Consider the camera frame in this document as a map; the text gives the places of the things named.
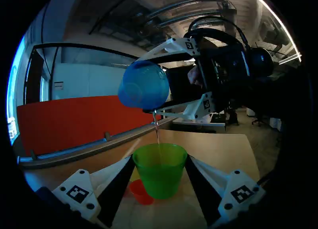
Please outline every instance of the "ceiling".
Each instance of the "ceiling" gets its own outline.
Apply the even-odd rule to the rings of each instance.
[[[67,28],[76,26],[77,31],[81,29],[89,34],[94,24],[119,1],[79,0]],[[160,11],[182,1],[187,0],[125,0],[93,30],[92,35],[112,37],[149,51],[170,37],[183,37],[195,18],[209,14],[232,20],[243,30],[252,46],[284,54],[293,53],[293,47],[279,23],[257,0],[188,0],[187,4],[176,5],[178,8]],[[197,27],[216,28],[241,41],[235,29],[221,21],[208,20]],[[224,45],[210,40],[217,46]],[[284,57],[282,54],[272,55],[276,61]]]

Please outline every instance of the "floor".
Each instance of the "floor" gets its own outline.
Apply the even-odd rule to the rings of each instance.
[[[237,111],[239,125],[227,126],[227,134],[245,134],[254,151],[260,177],[270,172],[277,160],[279,148],[277,139],[281,133],[269,125],[252,125],[254,118],[248,117],[243,109]]]

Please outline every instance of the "paper sign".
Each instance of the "paper sign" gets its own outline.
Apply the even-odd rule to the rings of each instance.
[[[63,90],[64,82],[54,82],[54,89],[55,90]]]

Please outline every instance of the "water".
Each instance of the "water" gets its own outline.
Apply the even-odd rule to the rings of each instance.
[[[155,127],[156,127],[156,135],[157,135],[157,140],[158,140],[158,146],[160,144],[160,134],[159,134],[159,130],[158,130],[158,121],[156,119],[156,110],[153,111],[152,115],[153,115],[153,120],[155,121]]]
[[[155,121],[155,127],[156,127],[156,135],[157,135],[157,141],[158,141],[158,150],[159,150],[159,155],[160,155],[160,162],[162,162],[162,156],[161,156],[161,148],[160,148],[160,134],[159,134],[159,129],[158,129],[158,121],[156,119],[156,110],[153,111],[153,120]]]

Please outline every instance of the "window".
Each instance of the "window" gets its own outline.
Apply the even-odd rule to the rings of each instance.
[[[49,83],[43,77],[41,77],[40,85],[40,101],[48,101],[48,86]]]
[[[16,119],[15,119],[15,99],[14,99],[14,92],[16,87],[16,80],[17,80],[17,72],[19,70],[19,65],[21,61],[22,54],[24,52],[24,37],[22,38],[19,47],[17,49],[16,55],[14,57],[11,72],[8,81],[8,92],[7,92],[7,122],[8,122],[8,132],[10,139],[12,140],[17,134],[17,127],[16,127]]]

